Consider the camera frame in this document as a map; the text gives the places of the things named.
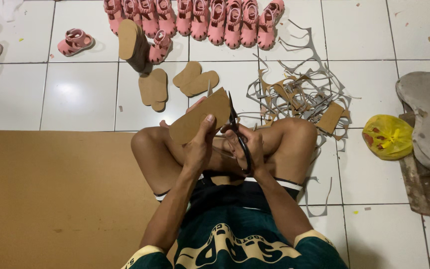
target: cardboard sheet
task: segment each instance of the cardboard sheet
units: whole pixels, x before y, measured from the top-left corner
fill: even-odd
[[[0,131],[0,267],[121,268],[159,204],[132,136]]]

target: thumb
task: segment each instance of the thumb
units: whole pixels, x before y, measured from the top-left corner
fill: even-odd
[[[194,139],[199,141],[205,141],[205,136],[210,133],[215,125],[215,117],[212,114],[208,114],[204,121],[200,124],[198,128],[197,135],[195,135]]]

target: scissors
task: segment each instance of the scissors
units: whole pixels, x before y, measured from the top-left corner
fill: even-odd
[[[242,147],[243,153],[245,153],[245,159],[247,160],[247,169],[242,168],[242,171],[244,174],[249,175],[251,173],[250,151],[248,150],[247,144],[245,144],[245,142],[243,141],[243,138],[241,137],[240,132],[238,131],[238,126],[236,125],[236,119],[238,118],[238,115],[236,114],[235,109],[233,108],[232,96],[230,95],[230,91],[228,92],[228,96],[230,98],[230,119],[229,120],[231,124],[231,129],[238,137],[238,142]]]

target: tile floor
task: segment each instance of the tile floor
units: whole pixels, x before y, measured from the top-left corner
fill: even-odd
[[[260,0],[260,10],[267,3]],[[403,112],[394,89],[399,76],[430,71],[430,0],[285,0],[285,7],[278,36],[307,41],[288,19],[311,27],[320,58],[349,94],[362,98],[351,104],[346,151],[338,152],[343,143],[329,138],[310,168],[319,179],[308,183],[313,214],[323,211],[332,178],[328,215],[310,221],[353,269],[430,268],[430,217],[410,211],[398,163],[374,157],[360,135],[371,116]],[[142,105],[139,74],[118,59],[117,37],[101,0],[28,0],[15,18],[5,22],[0,16],[0,130],[138,131],[162,119],[172,123],[197,99],[169,84],[164,112]],[[96,45],[65,58],[57,43],[74,27],[91,34]],[[295,65],[311,56],[287,52],[280,44],[262,51],[230,50],[180,35],[173,41],[167,60],[157,66],[169,80],[187,61],[200,61],[204,70],[218,72],[219,86],[234,95],[239,112],[259,109],[245,98],[260,67],[253,54],[271,68],[268,82],[282,76],[276,60]],[[303,194],[299,201],[305,204]]]

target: hand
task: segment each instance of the hand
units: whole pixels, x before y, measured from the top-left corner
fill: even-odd
[[[209,114],[200,124],[197,135],[187,144],[182,145],[185,154],[184,168],[200,175],[212,157],[212,142],[215,134],[215,117]]]
[[[224,129],[222,129],[222,133],[225,133],[230,150],[233,156],[236,157],[238,165],[243,169],[246,169],[247,159],[245,157],[245,153],[243,152],[235,132],[229,128],[230,125],[225,126]],[[254,132],[241,124],[238,124],[238,131],[246,138],[244,141],[245,144],[247,144],[251,155],[252,175],[266,170],[265,162],[263,160],[263,137],[261,133]]]

